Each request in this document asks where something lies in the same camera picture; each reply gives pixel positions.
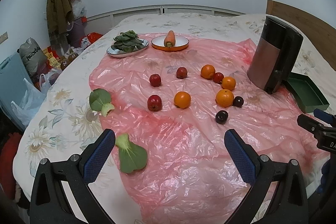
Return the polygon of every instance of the small red fruit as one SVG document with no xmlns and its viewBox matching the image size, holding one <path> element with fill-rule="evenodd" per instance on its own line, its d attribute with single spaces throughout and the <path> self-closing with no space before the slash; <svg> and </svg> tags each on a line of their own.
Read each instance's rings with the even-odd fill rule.
<svg viewBox="0 0 336 224">
<path fill-rule="evenodd" d="M 177 77 L 177 78 L 184 79 L 184 78 L 187 77 L 187 75 L 188 75 L 188 71 L 187 71 L 187 69 L 184 68 L 184 67 L 180 67 L 180 68 L 178 68 L 177 71 L 176 71 L 176 77 Z"/>
<path fill-rule="evenodd" d="M 149 77 L 149 82 L 151 83 L 152 86 L 160 86 L 161 85 L 161 77 L 158 74 L 151 75 Z"/>
<path fill-rule="evenodd" d="M 159 95 L 152 95 L 147 100 L 147 107 L 150 111 L 159 111 L 162 109 L 162 100 Z"/>
<path fill-rule="evenodd" d="M 224 75 L 222 73 L 216 72 L 212 80 L 217 84 L 221 84 L 223 78 L 224 78 Z"/>
</svg>

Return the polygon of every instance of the hanging jacket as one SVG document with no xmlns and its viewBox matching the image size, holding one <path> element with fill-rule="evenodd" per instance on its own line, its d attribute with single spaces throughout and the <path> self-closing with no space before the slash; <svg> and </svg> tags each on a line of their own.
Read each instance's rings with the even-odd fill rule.
<svg viewBox="0 0 336 224">
<path fill-rule="evenodd" d="M 49 33 L 67 31 L 68 22 L 74 20 L 70 0 L 47 0 L 47 23 Z"/>
</svg>

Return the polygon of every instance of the light switch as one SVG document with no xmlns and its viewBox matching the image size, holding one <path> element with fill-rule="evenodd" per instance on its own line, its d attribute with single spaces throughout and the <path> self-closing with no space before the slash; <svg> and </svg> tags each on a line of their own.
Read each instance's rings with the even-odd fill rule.
<svg viewBox="0 0 336 224">
<path fill-rule="evenodd" d="M 0 36 L 0 44 L 8 39 L 8 34 L 5 32 L 2 36 Z"/>
</svg>

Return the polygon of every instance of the orange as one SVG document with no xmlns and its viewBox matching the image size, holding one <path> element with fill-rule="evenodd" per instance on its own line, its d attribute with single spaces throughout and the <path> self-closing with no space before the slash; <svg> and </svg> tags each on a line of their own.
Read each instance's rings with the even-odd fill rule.
<svg viewBox="0 0 336 224">
<path fill-rule="evenodd" d="M 179 108 L 187 108 L 190 106 L 191 96 L 189 93 L 180 91 L 174 97 L 174 104 Z"/>
<path fill-rule="evenodd" d="M 205 65 L 201 69 L 201 76 L 205 79 L 210 80 L 214 76 L 215 72 L 216 70 L 212 65 Z"/>
<path fill-rule="evenodd" d="M 234 90 L 236 87 L 236 80 L 230 76 L 224 77 L 222 80 L 222 88 L 227 90 Z"/>
<path fill-rule="evenodd" d="M 221 107 L 228 107 L 233 104 L 235 96 L 230 90 L 220 90 L 216 95 L 216 102 Z"/>
</svg>

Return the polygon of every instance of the floral bedsheet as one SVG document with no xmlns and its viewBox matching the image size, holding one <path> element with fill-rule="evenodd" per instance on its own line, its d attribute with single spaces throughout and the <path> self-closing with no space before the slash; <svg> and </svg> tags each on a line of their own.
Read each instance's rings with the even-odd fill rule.
<svg viewBox="0 0 336 224">
<path fill-rule="evenodd" d="M 40 110 L 27 127 L 13 163 L 13 174 L 28 199 L 39 161 L 67 160 L 71 155 L 81 154 L 102 133 L 98 113 L 91 110 L 88 96 L 91 92 L 88 79 L 98 66 L 113 37 L 122 31 L 158 33 L 174 30 L 202 38 L 240 42 L 251 38 L 258 43 L 264 14 L 236 17 L 217 17 L 194 13 L 165 15 L 135 15 L 126 18 L 101 39 L 87 48 L 59 76 L 48 91 Z M 328 99 L 328 112 L 336 114 L 336 72 L 322 58 L 308 38 L 304 41 L 293 69 L 308 75 Z M 308 188 L 314 191 L 325 160 L 316 162 L 311 176 L 315 179 Z M 67 183 L 63 184 L 75 215 L 84 220 Z M 97 180 L 89 185 L 105 211 L 116 223 L 141 224 L 139 206 L 128 196 L 120 179 L 114 160 L 109 156 Z"/>
</svg>

